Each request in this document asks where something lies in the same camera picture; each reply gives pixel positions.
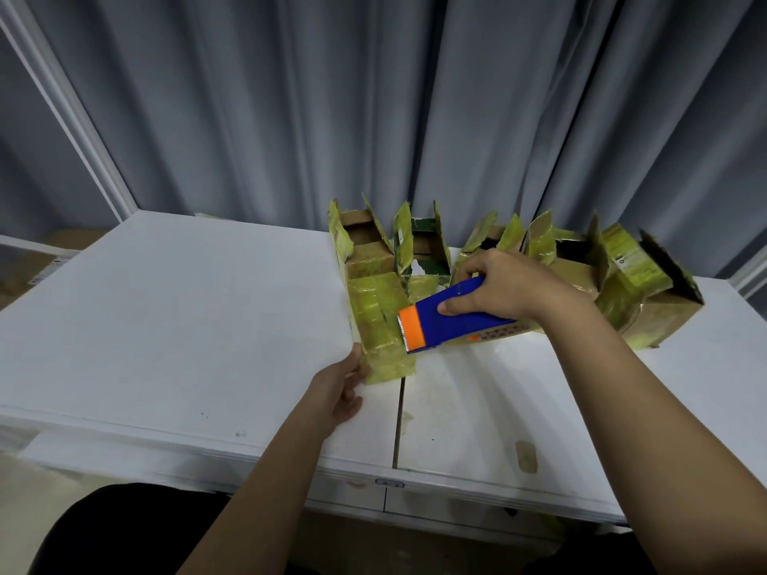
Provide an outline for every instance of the white tabletop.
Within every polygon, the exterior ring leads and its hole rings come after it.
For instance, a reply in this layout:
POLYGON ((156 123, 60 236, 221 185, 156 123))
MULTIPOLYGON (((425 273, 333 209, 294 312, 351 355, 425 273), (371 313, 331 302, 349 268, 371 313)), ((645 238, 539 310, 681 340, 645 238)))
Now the white tabletop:
MULTIPOLYGON (((767 484, 767 323, 726 281, 697 281, 706 306, 639 355, 767 484)), ((539 333, 422 353, 405 381, 398 468, 562 495, 584 516, 622 514, 539 333), (517 441, 535 445, 536 473, 520 470, 517 441)))
MULTIPOLYGON (((258 456, 347 310, 324 232, 138 212, 0 312, 0 416, 258 456)), ((323 456, 391 468, 399 387, 323 456)))

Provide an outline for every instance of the white metal bar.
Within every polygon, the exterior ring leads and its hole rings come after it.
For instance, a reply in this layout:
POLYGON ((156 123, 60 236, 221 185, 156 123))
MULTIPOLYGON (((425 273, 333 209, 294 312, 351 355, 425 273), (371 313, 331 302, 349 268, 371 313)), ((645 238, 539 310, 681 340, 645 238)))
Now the white metal bar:
POLYGON ((64 69, 24 0, 0 0, 0 28, 119 221, 138 210, 64 69))
POLYGON ((743 298, 749 298, 767 284, 767 246, 743 264, 740 270, 730 278, 729 283, 743 295, 743 298))
POLYGON ((49 246, 48 244, 40 244, 39 242, 21 240, 20 238, 3 235, 0 235, 0 244, 3 246, 10 246, 11 248, 20 248, 21 250, 43 252, 43 254, 50 254, 51 256, 64 256, 65 258, 72 258, 79 252, 79 250, 59 248, 58 246, 49 246))

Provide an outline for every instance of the person's left hand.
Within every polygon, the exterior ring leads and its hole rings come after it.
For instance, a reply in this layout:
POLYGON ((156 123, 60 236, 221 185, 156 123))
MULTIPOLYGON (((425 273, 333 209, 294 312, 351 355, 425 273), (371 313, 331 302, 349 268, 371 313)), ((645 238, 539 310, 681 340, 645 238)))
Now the person's left hand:
POLYGON ((343 360, 321 369, 312 378, 298 407, 304 415, 316 416, 323 438, 359 412, 362 397, 355 394, 354 388, 369 374, 370 366, 362 360, 362 347, 355 343, 343 360))

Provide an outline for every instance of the person's right arm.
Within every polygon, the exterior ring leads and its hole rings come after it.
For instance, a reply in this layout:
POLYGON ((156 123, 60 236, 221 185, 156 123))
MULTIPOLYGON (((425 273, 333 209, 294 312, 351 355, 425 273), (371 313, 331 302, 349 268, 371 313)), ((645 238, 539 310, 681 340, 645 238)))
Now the person's right arm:
POLYGON ((483 286, 440 312, 483 311, 543 327, 610 486, 657 570, 767 572, 767 490, 588 296, 519 253, 476 254, 460 266, 459 280, 474 272, 485 274, 483 286))

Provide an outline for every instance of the person's left arm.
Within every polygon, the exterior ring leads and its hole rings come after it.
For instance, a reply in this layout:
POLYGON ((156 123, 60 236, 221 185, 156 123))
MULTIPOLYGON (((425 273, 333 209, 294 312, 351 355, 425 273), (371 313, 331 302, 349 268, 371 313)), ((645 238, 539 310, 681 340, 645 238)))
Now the person's left arm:
POLYGON ((312 378, 248 479, 178 573, 282 573, 322 442, 362 406, 354 387, 370 373, 351 353, 312 378))

